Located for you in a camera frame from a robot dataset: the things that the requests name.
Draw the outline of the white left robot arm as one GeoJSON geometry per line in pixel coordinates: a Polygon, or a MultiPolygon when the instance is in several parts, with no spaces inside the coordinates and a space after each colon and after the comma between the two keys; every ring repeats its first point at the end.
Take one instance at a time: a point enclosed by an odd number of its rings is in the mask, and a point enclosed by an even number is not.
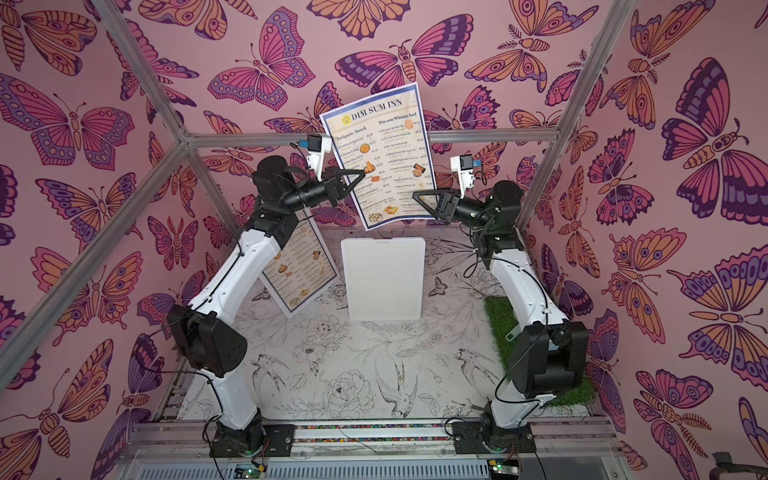
{"type": "Polygon", "coordinates": [[[263,417],[243,373],[248,341],[233,326],[241,304],[288,244],[300,224],[299,212],[323,202],[341,203],[365,176],[360,169],[330,167],[323,177],[312,177],[282,156],[262,160],[251,175],[258,192],[255,209],[234,250],[188,305],[175,305],[168,313],[179,352],[219,406],[210,421],[215,433],[203,436],[212,458],[253,457],[266,449],[263,417]]]}

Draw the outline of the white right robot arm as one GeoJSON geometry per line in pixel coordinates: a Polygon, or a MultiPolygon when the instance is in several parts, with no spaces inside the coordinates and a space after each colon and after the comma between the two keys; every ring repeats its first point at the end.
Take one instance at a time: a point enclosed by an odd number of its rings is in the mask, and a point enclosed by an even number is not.
{"type": "Polygon", "coordinates": [[[551,299],[536,275],[516,221],[523,190],[513,181],[495,184],[484,200],[458,190],[419,190],[413,199],[444,223],[459,223],[477,255],[496,278],[517,321],[504,376],[479,420],[491,451],[534,451],[530,416],[584,380],[588,332],[551,299]]]}

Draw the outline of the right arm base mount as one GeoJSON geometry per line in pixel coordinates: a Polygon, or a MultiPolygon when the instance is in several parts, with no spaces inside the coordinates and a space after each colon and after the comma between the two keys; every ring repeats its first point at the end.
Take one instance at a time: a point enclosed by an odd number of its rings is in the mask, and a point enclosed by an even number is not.
{"type": "Polygon", "coordinates": [[[535,453],[537,447],[529,425],[503,429],[480,421],[453,420],[445,424],[457,454],[535,453]]]}

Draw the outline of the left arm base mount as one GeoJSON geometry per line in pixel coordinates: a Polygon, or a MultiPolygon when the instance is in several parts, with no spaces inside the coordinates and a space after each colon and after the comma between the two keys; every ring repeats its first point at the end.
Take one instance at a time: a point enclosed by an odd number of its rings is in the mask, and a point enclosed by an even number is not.
{"type": "Polygon", "coordinates": [[[215,459],[288,457],[294,443],[293,424],[253,424],[244,430],[234,430],[221,422],[210,444],[209,456],[215,459]]]}

